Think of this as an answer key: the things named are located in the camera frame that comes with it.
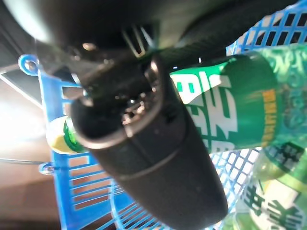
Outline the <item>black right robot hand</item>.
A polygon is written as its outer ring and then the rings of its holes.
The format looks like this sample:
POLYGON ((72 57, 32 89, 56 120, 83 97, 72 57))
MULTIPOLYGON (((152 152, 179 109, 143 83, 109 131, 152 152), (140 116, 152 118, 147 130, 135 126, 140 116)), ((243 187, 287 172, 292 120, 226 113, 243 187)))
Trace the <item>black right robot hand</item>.
POLYGON ((169 76, 214 57, 291 0, 6 0, 36 40, 40 68, 87 92, 77 140, 148 212, 199 230, 228 211, 224 190, 169 76))

